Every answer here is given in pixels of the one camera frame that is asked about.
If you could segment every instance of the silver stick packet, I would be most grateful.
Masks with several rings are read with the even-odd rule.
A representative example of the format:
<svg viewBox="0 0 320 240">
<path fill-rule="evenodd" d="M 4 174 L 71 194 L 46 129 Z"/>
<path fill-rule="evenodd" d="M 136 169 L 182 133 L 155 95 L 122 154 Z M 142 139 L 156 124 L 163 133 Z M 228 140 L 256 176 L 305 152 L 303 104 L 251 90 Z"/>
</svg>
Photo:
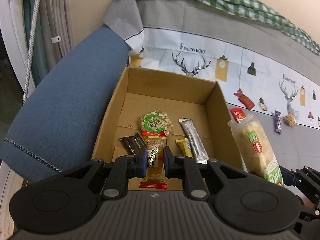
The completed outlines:
<svg viewBox="0 0 320 240">
<path fill-rule="evenodd" d="M 182 128 L 186 132 L 191 144 L 192 153 L 197 163 L 207 163 L 209 156 L 204 148 L 198 131 L 191 118 L 181 118 L 178 120 Z"/>
</svg>

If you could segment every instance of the deer head illustration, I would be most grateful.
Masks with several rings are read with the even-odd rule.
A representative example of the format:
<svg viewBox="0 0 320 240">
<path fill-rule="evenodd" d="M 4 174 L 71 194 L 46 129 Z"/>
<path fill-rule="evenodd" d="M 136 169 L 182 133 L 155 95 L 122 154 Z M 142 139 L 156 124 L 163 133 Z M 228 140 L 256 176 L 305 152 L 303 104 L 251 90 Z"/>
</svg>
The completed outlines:
<svg viewBox="0 0 320 240">
<path fill-rule="evenodd" d="M 199 73 L 199 70 L 206 69 L 206 68 L 210 65 L 210 63 L 211 63 L 211 60 L 210 60 L 210 62 L 206 65 L 206 61 L 204 60 L 203 64 L 200 66 L 199 61 L 198 61 L 198 65 L 197 65 L 196 67 L 194 67 L 192 71 L 188 71 L 188 70 L 187 70 L 187 66 L 184 65 L 184 63 L 183 63 L 184 58 L 181 60 L 181 62 L 180 62 L 180 60 L 179 60 L 179 55 L 180 55 L 181 53 L 182 53 L 182 52 L 180 52 L 175 58 L 173 57 L 173 54 L 172 54 L 172 59 L 173 59 L 174 63 L 175 63 L 176 65 L 178 65 L 178 66 L 181 68 L 181 70 L 182 70 L 187 76 L 195 76 L 195 75 L 197 75 L 197 74 Z"/>
<path fill-rule="evenodd" d="M 279 87 L 280 87 L 282 93 L 284 93 L 284 98 L 287 100 L 288 114 L 295 114 L 295 110 L 292 109 L 292 107 L 291 107 L 291 102 L 293 101 L 293 98 L 298 94 L 298 90 L 296 90 L 296 88 L 294 86 L 294 92 L 291 91 L 291 95 L 290 95 L 290 97 L 288 97 L 288 93 L 286 92 L 286 88 L 282 87 L 283 83 L 284 83 L 284 81 L 281 84 L 279 82 Z"/>
</svg>

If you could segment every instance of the ribbed gray surface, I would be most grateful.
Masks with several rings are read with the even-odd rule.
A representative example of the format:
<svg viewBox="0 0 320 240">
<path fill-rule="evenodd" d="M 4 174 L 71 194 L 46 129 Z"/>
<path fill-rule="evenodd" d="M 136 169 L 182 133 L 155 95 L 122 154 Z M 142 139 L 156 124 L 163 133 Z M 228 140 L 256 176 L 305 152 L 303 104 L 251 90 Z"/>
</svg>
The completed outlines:
<svg viewBox="0 0 320 240">
<path fill-rule="evenodd" d="M 186 198 L 181 191 L 129 191 L 106 201 L 84 226 L 58 235 L 35 235 L 20 230 L 10 240 L 298 240 L 291 232 L 257 236 L 238 232 L 214 216 L 205 202 Z"/>
</svg>

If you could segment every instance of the blue cushion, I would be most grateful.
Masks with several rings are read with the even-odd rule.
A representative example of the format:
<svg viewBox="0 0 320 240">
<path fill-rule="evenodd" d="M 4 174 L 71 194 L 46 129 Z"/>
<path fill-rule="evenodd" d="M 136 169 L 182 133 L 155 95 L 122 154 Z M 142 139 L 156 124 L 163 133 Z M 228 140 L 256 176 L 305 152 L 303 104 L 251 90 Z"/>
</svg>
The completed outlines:
<svg viewBox="0 0 320 240">
<path fill-rule="evenodd" d="M 128 52 L 107 26 L 71 50 L 20 109 L 0 159 L 29 181 L 90 160 Z"/>
</svg>

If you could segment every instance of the cardboard box wall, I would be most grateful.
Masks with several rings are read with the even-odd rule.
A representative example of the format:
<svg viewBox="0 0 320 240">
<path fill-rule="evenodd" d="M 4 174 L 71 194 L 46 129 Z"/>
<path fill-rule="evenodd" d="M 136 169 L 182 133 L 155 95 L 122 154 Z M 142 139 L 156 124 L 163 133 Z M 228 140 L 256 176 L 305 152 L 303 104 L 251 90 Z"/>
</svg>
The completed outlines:
<svg viewBox="0 0 320 240">
<path fill-rule="evenodd" d="M 173 123 L 167 146 L 174 155 L 182 154 L 175 140 L 186 138 L 178 119 L 192 118 L 209 157 L 242 169 L 218 83 L 146 68 L 125 68 L 101 123 L 92 158 L 113 162 L 127 155 L 118 139 L 141 133 L 140 117 L 155 109 L 167 112 Z M 130 179 L 129 189 L 139 189 L 140 181 Z M 179 179 L 166 182 L 168 190 L 182 189 Z"/>
</svg>

